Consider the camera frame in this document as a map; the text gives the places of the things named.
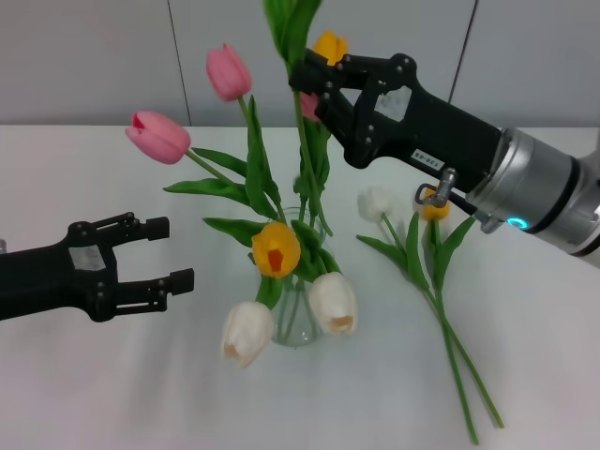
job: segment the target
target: tulip lying on table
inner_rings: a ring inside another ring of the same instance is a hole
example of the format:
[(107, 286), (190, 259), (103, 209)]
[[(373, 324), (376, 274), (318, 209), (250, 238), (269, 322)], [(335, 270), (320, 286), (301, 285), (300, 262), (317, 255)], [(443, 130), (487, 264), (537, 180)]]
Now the tulip lying on table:
[[(432, 190), (428, 189), (426, 191), (426, 196), (430, 196), (432, 194)], [(469, 371), (471, 372), (475, 383), (477, 384), (477, 388), (484, 398), (487, 408), (491, 412), (494, 421), (499, 428), (504, 428), (504, 423), (498, 414), (498, 410), (494, 406), (494, 403), (488, 394), (488, 390), (484, 386), (483, 381), (481, 380), (481, 377), (479, 376), (479, 373), (473, 364), (473, 361), (467, 354), (461, 342), (458, 340), (457, 334), (446, 318), (442, 296), (443, 281), (452, 255), (462, 243), (465, 235), (474, 224), (475, 219), (473, 217), (467, 217), (448, 236), (448, 238), (443, 241), (440, 235), (439, 221), (446, 218), (448, 215), (450, 210), (450, 202), (447, 202), (444, 208), (437, 208), (430, 204), (423, 206), (421, 214), (423, 215), (423, 218), (427, 220), (426, 250), (429, 251), (433, 261), (432, 268), (429, 273), (435, 292), (433, 293), (419, 258), (419, 213), (416, 212), (412, 215), (408, 234), (406, 236), (405, 247), (402, 245), (402, 242), (396, 232), (396, 228), (390, 219), (393, 203), (394, 202), (392, 198), (385, 191), (385, 189), (381, 187), (370, 187), (366, 192), (362, 193), (358, 197), (358, 209), (361, 217), (372, 222), (384, 222), (388, 231), (392, 235), (394, 245), (387, 244), (384, 241), (375, 239), (373, 237), (361, 235), (356, 237), (368, 246), (379, 251), (382, 255), (386, 256), (404, 273), (406, 273), (415, 287), (423, 293), (425, 298), (433, 306), (433, 309), (435, 310), (442, 326), (443, 340), (448, 353), (452, 373), (455, 378), (455, 383), (457, 385), (458, 396), (465, 416), (467, 429), (469, 430), (472, 443), (479, 444), (473, 419), (471, 418), (467, 396), (458, 372), (458, 365), (454, 355), (455, 347), (460, 353), (460, 356), (462, 356), (462, 359), (467, 364), (467, 367), (469, 368)]]

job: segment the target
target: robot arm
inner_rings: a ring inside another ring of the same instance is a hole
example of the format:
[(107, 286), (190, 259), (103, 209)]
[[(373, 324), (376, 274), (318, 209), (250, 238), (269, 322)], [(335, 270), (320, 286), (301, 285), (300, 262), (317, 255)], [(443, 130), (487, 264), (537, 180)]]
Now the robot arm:
[[(458, 202), (482, 222), (484, 233), (506, 221), (575, 256), (594, 254), (591, 262), (600, 266), (595, 158), (577, 160), (519, 130), (500, 131), (432, 96), (405, 54), (346, 54), (331, 67), (307, 50), (290, 86), (319, 96), (315, 113), (355, 168), (379, 157), (400, 159), (440, 180), (429, 199), (421, 199), (419, 189), (420, 203)], [(354, 105), (341, 89), (360, 91)]]
[[(84, 310), (94, 322), (167, 309), (167, 294), (194, 289), (192, 269), (149, 281), (120, 283), (113, 247), (169, 237), (169, 220), (141, 223), (133, 213), (76, 222), (50, 247), (0, 254), (0, 320), (55, 308)], [(6, 251), (4, 241), (0, 253)]]

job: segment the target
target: tulip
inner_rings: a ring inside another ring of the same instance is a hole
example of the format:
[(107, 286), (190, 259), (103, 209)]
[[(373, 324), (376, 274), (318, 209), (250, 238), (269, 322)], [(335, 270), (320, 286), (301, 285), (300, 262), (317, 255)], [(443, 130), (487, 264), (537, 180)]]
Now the tulip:
[(348, 52), (348, 41), (345, 37), (337, 37), (333, 31), (325, 31), (313, 50), (327, 58), (329, 66), (334, 66)]
[(356, 328), (356, 295), (339, 272), (331, 272), (315, 279), (308, 292), (308, 301), (325, 333), (349, 335)]
[(316, 94), (305, 94), (304, 92), (300, 93), (300, 106), (302, 108), (302, 115), (306, 117), (308, 120), (313, 120), (315, 122), (319, 122), (319, 117), (315, 114), (315, 110), (319, 105), (319, 96)]
[(275, 323), (271, 311), (262, 303), (244, 302), (233, 307), (223, 327), (221, 351), (236, 358), (246, 368), (271, 340)]
[(392, 199), (389, 193), (378, 186), (371, 186), (358, 195), (358, 214), (364, 220), (379, 223), (383, 215), (391, 215)]
[(147, 156), (163, 164), (178, 162), (191, 144), (187, 131), (158, 112), (136, 112), (125, 134)]
[(267, 277), (283, 278), (300, 261), (300, 243), (290, 227), (272, 222), (252, 236), (252, 256), (261, 273)]
[(250, 71), (230, 44), (223, 44), (223, 50), (208, 52), (206, 73), (223, 101), (237, 100), (252, 88)]
[[(425, 197), (430, 197), (435, 193), (433, 189), (427, 188), (425, 190)], [(446, 202), (446, 206), (438, 208), (432, 204), (426, 204), (423, 206), (423, 218), (426, 220), (433, 220), (434, 218), (442, 219), (448, 216), (450, 212), (450, 202)]]

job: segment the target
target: green stem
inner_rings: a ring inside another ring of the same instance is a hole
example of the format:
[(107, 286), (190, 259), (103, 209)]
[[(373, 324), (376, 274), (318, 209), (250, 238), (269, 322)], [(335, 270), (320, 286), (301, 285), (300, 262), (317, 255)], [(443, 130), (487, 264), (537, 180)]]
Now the green stem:
[(283, 316), (285, 315), (285, 309), (288, 307), (288, 298), (290, 297), (288, 280), (285, 280), (285, 293), (283, 294), (283, 300), (281, 300), (281, 305), (279, 307), (279, 316), (277, 317), (277, 341), (281, 342), (281, 338), (283, 335)]
[(298, 219), (301, 222), (304, 222), (304, 214), (307, 211), (307, 199), (305, 197), (300, 197), (300, 213), (298, 214)]
[(382, 219), (385, 222), (385, 225), (387, 225), (387, 228), (389, 229), (390, 233), (392, 234), (392, 237), (394, 238), (394, 242), (396, 242), (396, 246), (400, 250), (404, 250), (404, 246), (402, 246), (402, 243), (400, 242), (400, 238), (398, 237), (396, 230), (392, 226), (392, 222), (390, 222), (390, 219), (388, 218), (387, 214), (383, 213)]
[[(444, 314), (443, 311), (443, 298), (442, 293), (440, 291), (436, 291), (438, 296), (438, 300), (436, 302), (435, 298), (431, 294), (430, 291), (427, 291), (427, 296), (431, 299), (434, 305), (438, 306), (438, 310), (441, 314)], [(457, 359), (454, 356), (454, 350), (452, 349), (452, 340), (450, 340), (450, 333), (448, 331), (448, 325), (444, 322), (442, 323), (442, 333), (443, 333), (443, 343), (446, 346), (446, 351), (448, 352), (448, 359), (450, 360), (450, 367), (452, 368), (452, 373), (454, 375), (454, 381), (457, 384), (458, 397), (460, 398), (460, 405), (462, 406), (462, 412), (465, 416), (465, 422), (467, 423), (467, 429), (469, 430), (469, 435), (471, 436), (471, 441), (475, 445), (479, 445), (479, 440), (477, 439), (477, 433), (475, 431), (475, 426), (473, 424), (473, 419), (471, 418), (471, 412), (469, 411), (469, 402), (467, 401), (467, 395), (465, 394), (465, 388), (462, 385), (462, 380), (460, 379), (460, 373), (458, 372)]]
[(504, 422), (503, 422), (502, 418), (500, 417), (500, 414), (498, 413), (498, 410), (496, 409), (494, 402), (492, 401), (491, 397), (489, 396), (488, 390), (486, 389), (486, 386), (484, 385), (483, 380), (479, 376), (479, 372), (475, 368), (475, 364), (473, 364), (473, 361), (467, 354), (467, 351), (460, 343), (460, 340), (458, 339), (457, 334), (455, 333), (454, 329), (452, 328), (452, 325), (447, 320), (444, 311), (440, 311), (440, 309), (438, 308), (437, 302), (435, 301), (435, 297), (433, 297), (431, 292), (425, 292), (425, 294), (431, 301), (435, 310), (438, 312), (438, 317), (440, 318), (440, 322), (442, 322), (443, 324), (446, 325), (446, 327), (448, 329), (448, 333), (450, 334), (450, 338), (452, 338), (452, 340), (454, 341), (454, 344), (457, 346), (460, 356), (462, 356), (462, 359), (464, 360), (465, 364), (471, 371), (471, 375), (472, 375), (473, 379), (475, 380), (475, 384), (477, 384), (477, 388), (479, 389), (479, 392), (481, 393), (482, 397), (484, 398), (484, 401), (487, 404), (487, 408), (493, 415), (494, 420), (496, 421), (496, 424), (498, 424), (498, 428), (504, 428)]
[(310, 179), (310, 197), (311, 201), (314, 202), (314, 206), (317, 209), (321, 225), (325, 232), (330, 236), (333, 236), (333, 232), (327, 225), (325, 220), (325, 214), (321, 205), (321, 199), (319, 196), (319, 188), (317, 186), (317, 179), (315, 178), (315, 172), (312, 170), (312, 163), (310, 161), (310, 153), (308, 152), (307, 134), (304, 130), (304, 121), (302, 120), (302, 106), (300, 104), (300, 93), (293, 91), (293, 105), (296, 112), (296, 125), (298, 126), (298, 134), (300, 135), (300, 151), (302, 152), (302, 159), (305, 162), (305, 168)]
[[(262, 144), (261, 140), (259, 139), (259, 136), (257, 136), (256, 131), (254, 130), (254, 127), (252, 126), (252, 124), (250, 124), (250, 112), (248, 111), (248, 105), (246, 104), (246, 100), (244, 99), (243, 96), (241, 96), (239, 99), (237, 99), (237, 102), (240, 104), (240, 108), (242, 109), (242, 114), (244, 115), (244, 118), (246, 119), (247, 129), (249, 129), (250, 132), (253, 133), (252, 137), (254, 138), (254, 141), (261, 146), (262, 157), (264, 158), (265, 161), (267, 161), (268, 158), (266, 155), (266, 150), (264, 149), (264, 145)], [(273, 201), (273, 203), (275, 204), (275, 207), (277, 208), (277, 213), (279, 214), (279, 219), (281, 220), (281, 222), (283, 222), (287, 225), (288, 221), (285, 219), (285, 214), (283, 213), (283, 208), (281, 207), (281, 202)]]
[(300, 290), (298, 289), (298, 286), (300, 285), (302, 281), (298, 281), (298, 283), (296, 284), (296, 298), (293, 302), (293, 307), (292, 307), (292, 314), (290, 315), (290, 320), (288, 321), (288, 327), (285, 330), (285, 335), (283, 336), (283, 343), (287, 344), (288, 343), (288, 339), (290, 338), (290, 334), (292, 333), (292, 327), (293, 327), (293, 321), (296, 320), (296, 314), (298, 312), (298, 307), (300, 306)]
[(201, 157), (196, 155), (191, 150), (187, 150), (186, 155), (188, 158), (192, 159), (194, 162), (196, 162), (198, 165), (200, 165), (207, 172), (213, 174), (219, 180), (224, 181), (228, 185), (232, 185), (232, 186), (235, 185), (235, 183), (232, 180), (230, 180), (227, 176), (225, 176), (223, 173), (219, 172), (217, 169), (212, 167), (210, 164), (208, 164), (206, 161), (204, 161)]

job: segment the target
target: yellow tulip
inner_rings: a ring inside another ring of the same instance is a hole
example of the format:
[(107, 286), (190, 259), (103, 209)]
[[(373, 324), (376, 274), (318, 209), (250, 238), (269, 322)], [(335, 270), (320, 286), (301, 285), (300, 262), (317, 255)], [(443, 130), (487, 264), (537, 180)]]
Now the yellow tulip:
[(281, 222), (264, 226), (252, 237), (252, 255), (261, 273), (267, 277), (283, 278), (300, 261), (300, 243), (290, 227)]
[[(435, 191), (433, 189), (426, 189), (425, 196), (430, 197), (433, 195)], [(446, 202), (446, 206), (444, 208), (437, 208), (430, 204), (426, 204), (423, 206), (423, 218), (426, 220), (433, 220), (434, 218), (446, 218), (448, 213), (450, 212), (450, 202)]]
[(333, 31), (325, 31), (313, 50), (327, 58), (329, 66), (334, 66), (348, 52), (348, 41), (345, 37), (337, 37)]

